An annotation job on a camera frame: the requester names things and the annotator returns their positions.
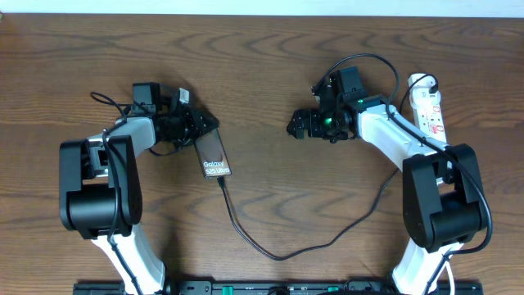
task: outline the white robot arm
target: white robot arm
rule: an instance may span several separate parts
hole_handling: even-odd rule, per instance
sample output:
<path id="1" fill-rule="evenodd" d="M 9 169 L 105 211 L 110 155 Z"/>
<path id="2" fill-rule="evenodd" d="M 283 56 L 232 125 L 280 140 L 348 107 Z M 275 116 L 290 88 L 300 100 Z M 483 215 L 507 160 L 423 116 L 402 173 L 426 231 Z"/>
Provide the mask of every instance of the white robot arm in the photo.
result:
<path id="1" fill-rule="evenodd" d="M 438 83 L 430 75 L 415 74 L 409 79 L 412 89 L 409 100 L 417 126 L 402 117 L 395 107 L 389 105 L 387 110 L 384 97 L 369 97 L 356 67 L 330 74 L 329 81 L 328 85 L 319 83 L 313 87 L 320 108 L 295 111 L 287 132 L 295 138 L 304 138 L 307 130 L 309 137 L 331 143 L 361 138 L 403 171 L 404 224 L 411 239 L 401 263 L 393 270 L 392 279 L 401 293 L 424 294 L 431 277 L 443 270 L 442 257 L 449 259 L 448 253 L 471 241 L 489 219 L 471 182 L 436 149 L 453 155 L 481 184 L 475 153 L 465 144 L 451 147 L 446 143 L 440 93 L 435 87 Z M 438 185 L 443 183 L 455 184 L 455 190 L 440 195 Z M 435 288 L 436 280 L 428 290 Z"/>
<path id="2" fill-rule="evenodd" d="M 60 147 L 62 223 L 104 251 L 124 280 L 127 294 L 170 294 L 165 266 L 139 223 L 142 193 L 135 158 L 159 141 L 173 143 L 178 151 L 218 127 L 213 116 L 188 105 L 187 90 L 170 89 L 170 96 L 163 97 L 160 88 L 156 83 L 134 84 L 134 104 L 127 110 L 133 114 L 123 113 L 116 121 L 118 128 Z M 160 114 L 166 106 L 168 111 Z M 83 183 L 95 177 L 107 177 L 108 183 Z M 118 206 L 115 181 L 120 187 Z"/>

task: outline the wood grain surface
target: wood grain surface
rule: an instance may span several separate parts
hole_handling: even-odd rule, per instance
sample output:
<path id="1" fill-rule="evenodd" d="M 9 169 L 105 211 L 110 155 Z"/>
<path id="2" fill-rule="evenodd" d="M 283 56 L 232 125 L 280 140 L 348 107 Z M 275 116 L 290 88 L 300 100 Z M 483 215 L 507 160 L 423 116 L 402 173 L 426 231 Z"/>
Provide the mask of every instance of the wood grain surface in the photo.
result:
<path id="1" fill-rule="evenodd" d="M 298 141 L 285 127 L 295 109 L 315 107 L 309 87 L 325 70 L 357 52 L 390 60 L 401 92 L 413 72 L 439 78 L 448 140 L 475 149 L 495 222 L 490 246 L 454 257 L 454 274 L 479 279 L 486 294 L 524 293 L 523 20 L 124 15 L 7 15 L 0 24 L 0 293 L 70 294 L 78 281 L 119 279 L 61 225 L 58 148 L 117 117 L 90 91 L 130 102 L 138 81 L 191 89 L 220 119 L 234 211 L 261 245 L 283 255 L 331 240 L 367 211 L 394 166 L 363 141 Z M 359 66 L 371 94 L 394 87 L 377 61 L 347 65 Z M 335 245 L 274 262 L 234 231 L 192 148 L 144 153 L 138 170 L 144 228 L 175 278 L 386 276 L 409 239 L 401 175 Z"/>

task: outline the phone screen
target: phone screen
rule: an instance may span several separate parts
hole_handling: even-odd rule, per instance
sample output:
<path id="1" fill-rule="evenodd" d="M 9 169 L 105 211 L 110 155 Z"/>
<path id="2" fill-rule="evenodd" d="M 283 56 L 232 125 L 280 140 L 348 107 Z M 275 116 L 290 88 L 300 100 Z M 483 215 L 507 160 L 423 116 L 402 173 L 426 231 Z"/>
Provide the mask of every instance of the phone screen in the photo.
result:
<path id="1" fill-rule="evenodd" d="M 197 138 L 195 149 L 206 178 L 231 175 L 231 168 L 218 129 L 213 129 Z"/>

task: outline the wire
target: wire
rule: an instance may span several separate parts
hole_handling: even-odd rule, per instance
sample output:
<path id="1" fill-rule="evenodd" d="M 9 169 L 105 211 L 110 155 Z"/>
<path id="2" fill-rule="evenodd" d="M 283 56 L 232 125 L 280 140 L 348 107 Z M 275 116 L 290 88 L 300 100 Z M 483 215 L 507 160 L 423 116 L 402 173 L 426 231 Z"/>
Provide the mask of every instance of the wire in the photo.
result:
<path id="1" fill-rule="evenodd" d="M 98 93 L 98 92 L 94 92 L 92 91 L 89 96 L 91 96 L 92 99 L 94 99 L 95 101 L 97 102 L 100 102 L 100 103 L 103 103 L 105 105 L 108 105 L 108 106 L 118 106 L 118 107 L 127 107 L 127 106 L 131 106 L 130 104 L 127 104 L 127 103 L 117 103 L 115 102 L 114 100 L 112 100 L 111 98 L 107 97 L 106 95 L 102 94 L 102 93 Z M 104 98 L 107 100 L 107 102 L 104 102 L 103 100 L 97 98 L 98 97 L 101 97 L 101 98 Z"/>
<path id="2" fill-rule="evenodd" d="M 322 86 L 322 84 L 324 83 L 324 80 L 328 77 L 328 75 L 333 70 L 335 70 L 336 67 L 338 67 L 341 63 L 349 61 L 350 59 L 354 59 L 356 57 L 372 57 L 372 58 L 376 58 L 376 59 L 384 62 L 385 64 L 387 64 L 396 73 L 395 67 L 386 58 L 378 56 L 377 54 L 358 53 L 358 54 L 350 55 L 348 57 L 344 57 L 341 60 L 335 62 L 335 64 L 329 70 L 327 70 L 326 74 L 324 74 L 324 76 L 322 76 L 322 78 L 320 78 L 318 83 L 311 89 L 313 94 L 314 95 L 318 94 L 318 89 L 320 88 L 320 86 Z M 395 74 L 395 77 L 397 78 L 397 86 L 395 88 L 395 91 L 391 94 L 392 97 L 394 97 L 396 95 L 396 92 L 399 90 L 399 86 L 400 86 L 400 78 L 398 76 L 398 73 Z"/>
<path id="3" fill-rule="evenodd" d="M 449 295 L 455 295 L 455 280 L 453 278 L 453 272 L 451 271 L 451 264 L 449 261 L 445 263 L 445 268 L 448 270 Z"/>
<path id="4" fill-rule="evenodd" d="M 435 85 L 433 85 L 432 87 L 436 87 L 438 89 L 439 80 L 437 80 L 436 77 L 434 75 L 432 75 L 432 74 L 425 74 L 424 76 L 416 79 L 413 83 L 411 83 L 411 85 L 409 86 L 408 90 L 406 90 L 406 93 L 402 97 L 402 101 L 400 101 L 399 114 L 402 114 L 402 106 L 404 105 L 404 101 L 408 97 L 409 91 L 411 91 L 411 89 L 413 88 L 413 86 L 415 86 L 416 83 L 420 82 L 422 79 L 424 79 L 426 77 L 432 77 L 435 80 Z"/>
<path id="5" fill-rule="evenodd" d="M 274 254 L 272 254 L 271 252 L 265 250 L 263 247 L 261 247 L 243 228 L 241 225 L 238 224 L 238 222 L 235 220 L 234 216 L 233 216 L 233 213 L 231 211 L 231 207 L 229 206 L 229 201 L 228 201 L 228 193 L 226 191 L 226 185 L 225 185 L 225 180 L 224 180 L 224 177 L 223 176 L 220 176 L 218 177 L 218 182 L 219 182 L 219 186 L 220 188 L 222 189 L 222 194 L 224 195 L 224 200 L 226 202 L 226 207 L 228 208 L 228 214 L 229 214 L 229 219 L 231 220 L 231 223 L 233 224 L 233 228 L 237 231 L 238 234 L 240 234 L 240 236 L 246 240 L 246 242 L 248 242 L 256 251 L 260 252 L 262 255 L 268 257 L 269 259 L 271 260 L 274 260 L 274 261 L 285 261 L 289 258 L 292 258 L 294 256 L 297 256 L 299 254 L 302 254 L 304 252 L 309 252 L 309 251 L 313 251 L 313 250 L 318 250 L 318 249 L 323 249 L 325 247 L 329 247 L 331 245 L 333 245 L 342 235 L 344 235 L 348 230 L 350 229 L 353 229 L 356 225 L 358 225 L 359 223 L 361 223 L 362 221 L 366 220 L 366 218 L 370 217 L 370 215 L 375 211 L 375 209 L 377 209 L 377 205 L 378 205 L 378 202 L 380 201 L 380 198 L 382 196 L 382 194 L 384 193 L 384 190 L 386 189 L 386 186 L 390 183 L 390 181 L 393 179 L 393 176 L 396 175 L 396 173 L 399 171 L 399 169 L 395 169 L 395 171 L 393 171 L 393 173 L 390 175 L 390 177 L 386 180 L 386 182 L 384 182 L 384 184 L 382 185 L 380 191 L 378 192 L 377 194 L 377 197 L 375 198 L 375 201 L 373 201 L 373 204 L 371 205 L 371 208 L 369 209 L 369 212 L 364 214 L 363 216 L 361 216 L 360 218 L 358 218 L 357 220 L 355 220 L 353 223 L 351 223 L 350 225 L 348 225 L 347 227 L 345 227 L 331 242 L 329 243 L 326 243 L 324 245 L 318 245 L 318 246 L 313 246 L 313 247 L 307 247 L 307 248 L 304 248 L 304 249 L 301 249 L 301 250 L 298 250 L 298 251 L 295 251 L 291 254 L 288 254 L 288 255 L 285 255 L 285 256 L 276 256 Z"/>
<path id="6" fill-rule="evenodd" d="M 171 97 L 172 97 L 171 98 L 172 99 L 171 106 L 173 106 L 173 103 L 174 103 L 174 105 L 178 105 L 179 101 L 175 100 L 175 98 L 176 98 L 176 91 L 173 88 L 171 88 L 170 86 L 168 86 L 168 85 L 164 85 L 164 84 L 159 84 L 159 85 L 160 85 L 161 89 L 165 89 L 165 90 L 167 90 L 168 92 L 171 93 Z M 176 107 L 171 107 L 169 109 L 169 111 L 168 111 L 168 115 L 169 116 L 173 115 L 175 110 L 176 110 Z"/>
<path id="7" fill-rule="evenodd" d="M 161 153 L 155 152 L 155 151 L 153 150 L 152 147 L 148 148 L 147 150 L 148 150 L 151 154 L 155 155 L 155 157 L 165 157 L 165 156 L 173 155 L 173 154 L 175 154 L 175 153 L 177 153 L 177 152 L 182 151 L 182 147 L 183 147 L 183 146 L 177 148 L 176 145 L 175 145 L 174 143 L 173 143 L 173 146 L 174 146 L 174 150 L 171 151 L 171 152 L 167 152 L 167 153 L 165 153 L 165 154 L 161 154 Z"/>
<path id="8" fill-rule="evenodd" d="M 105 98 L 109 103 L 103 102 L 102 100 L 95 98 L 93 94 L 98 95 L 102 98 Z M 121 105 L 116 103 L 114 100 L 107 97 L 106 95 L 103 95 L 101 93 L 91 92 L 91 98 L 98 102 L 115 106 L 118 109 L 118 111 L 120 112 L 120 114 L 122 115 L 122 120 L 119 123 L 117 123 L 110 129 L 104 129 L 102 131 L 102 144 L 104 146 L 104 149 L 106 150 L 108 166 L 111 168 L 111 173 L 113 175 L 113 184 L 115 186 L 115 211 L 113 213 L 113 220 L 111 222 L 109 233 L 107 234 L 107 242 L 111 245 L 111 250 L 116 254 L 118 261 L 120 262 L 125 272 L 128 274 L 129 278 L 131 279 L 131 283 L 133 284 L 134 288 L 137 290 L 137 294 L 143 295 L 143 292 L 140 289 L 140 286 L 138 285 L 137 277 L 134 276 L 133 272 L 129 268 L 129 265 L 125 262 L 124 257 L 122 256 L 122 253 L 120 252 L 118 248 L 118 244 L 113 239 L 113 234 L 116 231 L 116 222 L 118 220 L 118 213 L 120 212 L 122 200 L 121 200 L 120 182 L 118 180 L 118 173 L 116 171 L 116 166 L 115 166 L 115 159 L 113 158 L 113 153 L 111 152 L 111 149 L 109 147 L 109 143 L 107 141 L 107 135 L 109 135 L 111 132 L 115 131 L 119 127 L 125 125 L 127 123 L 127 116 L 125 115 L 124 111 L 120 107 Z"/>

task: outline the power strip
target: power strip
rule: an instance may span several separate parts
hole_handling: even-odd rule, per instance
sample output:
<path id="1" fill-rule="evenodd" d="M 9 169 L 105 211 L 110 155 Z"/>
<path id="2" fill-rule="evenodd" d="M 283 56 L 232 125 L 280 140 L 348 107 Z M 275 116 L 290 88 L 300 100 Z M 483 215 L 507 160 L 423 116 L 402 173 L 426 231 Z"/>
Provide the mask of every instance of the power strip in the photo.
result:
<path id="1" fill-rule="evenodd" d="M 423 73 L 413 74 L 408 79 L 408 85 L 424 76 Z M 409 95 L 409 104 L 413 108 L 415 126 L 427 136 L 446 143 L 444 121 L 440 109 L 440 91 L 429 93 L 431 86 L 436 81 L 433 77 L 425 77 L 418 81 L 412 88 Z"/>

